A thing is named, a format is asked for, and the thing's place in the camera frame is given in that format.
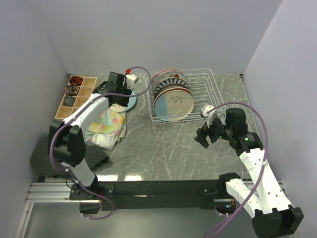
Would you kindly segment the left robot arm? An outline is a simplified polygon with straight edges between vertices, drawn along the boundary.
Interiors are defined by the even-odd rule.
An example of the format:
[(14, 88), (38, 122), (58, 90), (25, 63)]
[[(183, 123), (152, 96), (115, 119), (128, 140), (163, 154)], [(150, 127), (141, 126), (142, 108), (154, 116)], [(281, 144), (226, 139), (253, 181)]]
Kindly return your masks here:
[(49, 128), (48, 153), (53, 168), (70, 173), (87, 199), (98, 196), (96, 175), (86, 160), (84, 132), (93, 120), (113, 104), (128, 106), (138, 76), (111, 72), (108, 80), (96, 87), (88, 100), (63, 121), (54, 120)]

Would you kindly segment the floral pastel cloth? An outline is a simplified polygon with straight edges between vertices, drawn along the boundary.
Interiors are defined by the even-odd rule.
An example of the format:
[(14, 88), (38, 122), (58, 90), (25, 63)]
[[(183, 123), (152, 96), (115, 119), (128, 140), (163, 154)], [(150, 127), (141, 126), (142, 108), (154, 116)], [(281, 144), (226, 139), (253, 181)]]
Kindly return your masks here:
[(100, 113), (89, 125), (85, 132), (85, 140), (92, 142), (93, 136), (97, 134), (116, 135), (120, 141), (126, 134), (126, 112), (118, 112), (119, 106), (111, 106)]

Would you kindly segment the cream blue plate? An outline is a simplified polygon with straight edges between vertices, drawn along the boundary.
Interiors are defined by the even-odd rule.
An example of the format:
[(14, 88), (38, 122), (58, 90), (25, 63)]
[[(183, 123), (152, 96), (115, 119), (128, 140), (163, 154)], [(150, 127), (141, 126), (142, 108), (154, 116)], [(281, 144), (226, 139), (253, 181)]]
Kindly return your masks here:
[(109, 107), (109, 109), (117, 113), (124, 113), (133, 109), (133, 107), (136, 105), (137, 97), (130, 97), (128, 99), (129, 101), (126, 107), (123, 107), (119, 104), (113, 104), (111, 107)]
[(188, 116), (194, 108), (193, 94), (184, 91), (173, 91), (155, 99), (154, 110), (159, 119), (168, 122), (179, 121)]

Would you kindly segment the maroon rim beige plate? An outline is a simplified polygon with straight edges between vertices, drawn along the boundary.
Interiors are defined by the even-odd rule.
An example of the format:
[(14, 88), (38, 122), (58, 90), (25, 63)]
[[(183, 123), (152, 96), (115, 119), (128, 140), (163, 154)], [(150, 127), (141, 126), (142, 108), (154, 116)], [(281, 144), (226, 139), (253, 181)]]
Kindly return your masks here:
[(186, 89), (189, 89), (188, 86), (186, 85), (181, 85), (181, 84), (170, 84), (168, 86), (164, 86), (163, 88), (159, 89), (159, 90), (156, 90), (153, 95), (154, 97), (156, 97), (159, 93), (161, 93), (163, 90), (165, 89), (171, 89), (171, 88), (175, 88), (175, 87), (180, 87), (180, 88), (186, 88)]

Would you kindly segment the watermelon pattern plate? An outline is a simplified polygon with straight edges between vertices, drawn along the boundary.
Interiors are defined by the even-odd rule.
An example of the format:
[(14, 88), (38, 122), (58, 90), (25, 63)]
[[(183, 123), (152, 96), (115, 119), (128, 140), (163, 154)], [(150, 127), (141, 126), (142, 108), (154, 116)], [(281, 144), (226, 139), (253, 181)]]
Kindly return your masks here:
[(178, 77), (178, 78), (182, 78), (183, 80), (187, 80), (186, 76), (183, 74), (183, 72), (177, 72), (177, 71), (168, 71), (165, 73), (160, 74), (159, 76), (157, 76), (155, 78), (154, 81), (152, 81), (152, 84), (158, 84), (161, 81), (167, 79), (167, 78), (171, 78), (171, 77)]

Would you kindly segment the red teal floral plate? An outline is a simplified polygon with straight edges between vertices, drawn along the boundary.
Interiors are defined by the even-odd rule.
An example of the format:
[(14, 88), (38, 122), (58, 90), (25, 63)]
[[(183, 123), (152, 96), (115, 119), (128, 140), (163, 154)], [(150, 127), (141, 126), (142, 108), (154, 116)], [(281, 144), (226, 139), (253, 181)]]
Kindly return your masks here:
[(175, 86), (175, 87), (170, 87), (170, 88), (163, 88), (160, 92), (158, 92), (155, 96), (155, 99), (158, 99), (160, 95), (163, 95), (164, 93), (168, 93), (168, 92), (173, 92), (173, 91), (184, 91), (184, 92), (187, 92), (189, 94), (191, 94), (192, 92), (187, 89), (187, 88), (184, 88), (184, 87), (178, 87), (178, 86)]

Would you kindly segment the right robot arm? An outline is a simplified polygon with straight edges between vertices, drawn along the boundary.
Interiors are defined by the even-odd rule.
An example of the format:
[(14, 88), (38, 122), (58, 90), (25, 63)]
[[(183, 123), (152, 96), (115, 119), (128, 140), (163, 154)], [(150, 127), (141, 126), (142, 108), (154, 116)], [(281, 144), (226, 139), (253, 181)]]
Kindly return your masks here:
[(294, 207), (280, 187), (266, 158), (267, 149), (255, 132), (248, 131), (246, 114), (241, 108), (226, 110), (222, 123), (211, 105), (204, 105), (201, 117), (207, 121), (197, 130), (195, 140), (204, 148), (218, 139), (229, 142), (246, 167), (254, 187), (249, 189), (235, 173), (219, 177), (217, 192), (221, 197), (233, 197), (252, 219), (253, 229), (259, 238), (280, 238), (295, 233), (304, 214)]

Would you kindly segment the blue striped white plate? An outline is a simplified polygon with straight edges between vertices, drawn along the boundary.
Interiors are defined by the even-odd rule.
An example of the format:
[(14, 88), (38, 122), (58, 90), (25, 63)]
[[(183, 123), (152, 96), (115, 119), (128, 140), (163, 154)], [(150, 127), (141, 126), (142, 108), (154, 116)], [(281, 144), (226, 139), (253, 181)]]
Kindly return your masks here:
[(156, 85), (153, 89), (153, 92), (159, 91), (163, 87), (174, 85), (174, 84), (181, 85), (189, 89), (189, 85), (186, 80), (183, 80), (182, 78), (178, 78), (178, 77), (171, 77), (161, 81), (158, 85)]

